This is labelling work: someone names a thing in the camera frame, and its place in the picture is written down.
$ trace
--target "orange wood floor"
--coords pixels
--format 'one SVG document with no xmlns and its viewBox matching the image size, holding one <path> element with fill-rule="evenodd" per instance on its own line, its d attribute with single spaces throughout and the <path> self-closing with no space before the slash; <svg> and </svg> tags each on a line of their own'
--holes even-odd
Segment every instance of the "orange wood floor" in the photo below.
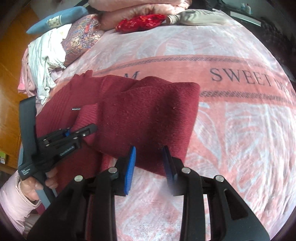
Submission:
<svg viewBox="0 0 296 241">
<path fill-rule="evenodd" d="M 21 144 L 19 102 L 27 97 L 17 91 L 22 57 L 28 44 L 37 37 L 27 35 L 26 31 L 38 21 L 33 10 L 26 6 L 0 39 L 0 151 L 9 156 L 6 165 L 13 168 L 17 168 Z"/>
</svg>

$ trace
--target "hand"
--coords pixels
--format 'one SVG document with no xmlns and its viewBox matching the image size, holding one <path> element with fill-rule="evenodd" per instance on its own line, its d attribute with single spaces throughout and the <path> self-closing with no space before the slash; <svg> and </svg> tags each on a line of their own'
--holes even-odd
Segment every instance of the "hand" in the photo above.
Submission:
<svg viewBox="0 0 296 241">
<path fill-rule="evenodd" d="M 46 186 L 51 189 L 57 188 L 57 168 L 52 169 L 47 173 Z M 33 177 L 29 177 L 24 181 L 20 181 L 20 189 L 22 193 L 31 201 L 39 200 L 38 194 L 35 190 L 42 190 L 43 186 Z"/>
</svg>

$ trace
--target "maroon knit garment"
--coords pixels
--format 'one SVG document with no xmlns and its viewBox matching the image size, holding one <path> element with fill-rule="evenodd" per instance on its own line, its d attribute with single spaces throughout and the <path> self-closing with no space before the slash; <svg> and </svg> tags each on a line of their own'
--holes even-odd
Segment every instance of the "maroon knit garment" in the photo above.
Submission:
<svg viewBox="0 0 296 241">
<path fill-rule="evenodd" d="M 91 123 L 98 127 L 96 133 L 84 138 L 81 149 L 58 165 L 58 191 L 76 175 L 89 178 L 107 167 L 102 153 L 126 156 L 131 145 L 137 150 L 136 166 L 161 175 L 163 145 L 184 160 L 199 89 L 196 83 L 170 83 L 157 77 L 92 77 L 92 71 L 75 75 L 36 118 L 39 137 L 59 128 L 75 131 Z"/>
</svg>

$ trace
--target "silver bolt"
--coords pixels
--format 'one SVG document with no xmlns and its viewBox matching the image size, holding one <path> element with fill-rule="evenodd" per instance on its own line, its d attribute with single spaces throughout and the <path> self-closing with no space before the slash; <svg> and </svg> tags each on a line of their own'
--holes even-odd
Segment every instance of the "silver bolt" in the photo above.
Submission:
<svg viewBox="0 0 296 241">
<path fill-rule="evenodd" d="M 185 174 L 189 174 L 191 172 L 190 168 L 188 167 L 183 167 L 181 171 Z"/>
<path fill-rule="evenodd" d="M 118 171 L 118 169 L 116 167 L 110 167 L 108 169 L 108 172 L 110 172 L 110 173 L 117 173 L 117 171 Z"/>
<path fill-rule="evenodd" d="M 224 177 L 221 176 L 221 175 L 217 175 L 215 178 L 216 178 L 216 180 L 217 180 L 218 182 L 223 182 L 223 181 L 224 181 Z"/>
<path fill-rule="evenodd" d="M 82 180 L 83 180 L 83 176 L 81 176 L 81 175 L 74 177 L 74 181 L 76 181 L 76 182 L 81 182 Z"/>
</svg>

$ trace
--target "pink bedspread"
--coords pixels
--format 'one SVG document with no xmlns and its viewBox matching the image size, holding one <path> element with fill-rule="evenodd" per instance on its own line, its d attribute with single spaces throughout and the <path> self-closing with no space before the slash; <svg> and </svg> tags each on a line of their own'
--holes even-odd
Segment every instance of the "pink bedspread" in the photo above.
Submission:
<svg viewBox="0 0 296 241">
<path fill-rule="evenodd" d="M 52 95 L 88 69 L 95 76 L 197 82 L 199 112 L 185 165 L 223 175 L 272 238 L 296 205 L 296 94 L 263 44 L 225 17 L 223 26 L 106 32 L 63 72 Z M 164 177 L 136 168 L 130 195 L 116 197 L 118 240 L 179 240 L 182 200 L 167 195 Z"/>
</svg>

